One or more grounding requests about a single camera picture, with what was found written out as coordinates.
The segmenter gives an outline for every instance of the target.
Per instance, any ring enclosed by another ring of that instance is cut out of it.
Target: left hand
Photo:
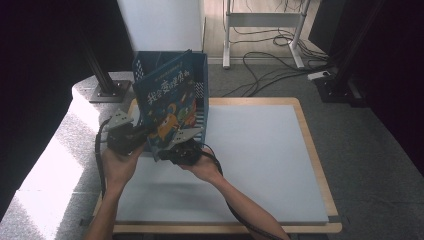
[[[122,190],[132,178],[137,166],[138,157],[144,145],[136,148],[129,156],[122,156],[106,148],[102,154],[103,170],[107,180],[107,189]]]

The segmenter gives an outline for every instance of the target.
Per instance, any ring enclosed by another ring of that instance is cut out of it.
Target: dark backdrop
[[[371,8],[381,3],[368,31]],[[355,79],[366,103],[424,174],[424,2],[323,0],[309,39]],[[365,37],[354,51],[360,32]]]
[[[114,0],[1,1],[0,26],[2,218],[66,114],[72,86],[93,75],[81,38],[106,71],[130,71],[133,55]]]

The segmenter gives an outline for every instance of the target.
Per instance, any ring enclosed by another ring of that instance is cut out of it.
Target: forearm
[[[108,188],[96,216],[90,224],[85,236],[89,239],[112,239],[119,198],[123,188]]]
[[[289,239],[280,224],[271,214],[242,192],[238,191],[225,178],[217,178],[211,183],[221,192],[228,204],[244,220],[263,231],[271,233],[282,239]],[[255,239],[261,239],[260,235],[254,233],[252,235]]]

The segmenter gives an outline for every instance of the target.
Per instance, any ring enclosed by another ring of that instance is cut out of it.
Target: right hand
[[[212,154],[209,148],[203,148],[204,152]],[[197,178],[206,181],[208,183],[214,183],[215,181],[222,178],[221,173],[218,171],[218,167],[214,161],[209,157],[201,155],[200,159],[193,166],[179,165],[182,169],[192,172]]]

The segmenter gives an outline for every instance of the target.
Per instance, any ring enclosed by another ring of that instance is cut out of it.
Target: wooden frame
[[[132,113],[136,101],[131,103],[129,114]],[[296,98],[210,98],[210,105],[292,105],[296,112],[299,126],[305,140],[306,148],[311,159],[312,168],[315,173],[317,183],[321,195],[324,200],[327,215],[330,222],[325,225],[302,225],[302,226],[282,226],[287,233],[338,233],[342,230],[340,221],[333,221],[338,219],[338,212],[331,195],[330,188],[328,187],[327,179],[325,178],[318,153],[309,132],[308,125],[305,120],[299,100]],[[99,197],[94,214],[101,204],[101,197]],[[113,232],[117,233],[166,233],[166,234],[239,234],[249,233],[243,225],[177,225],[177,224],[140,224],[140,225],[127,225],[115,224]]]

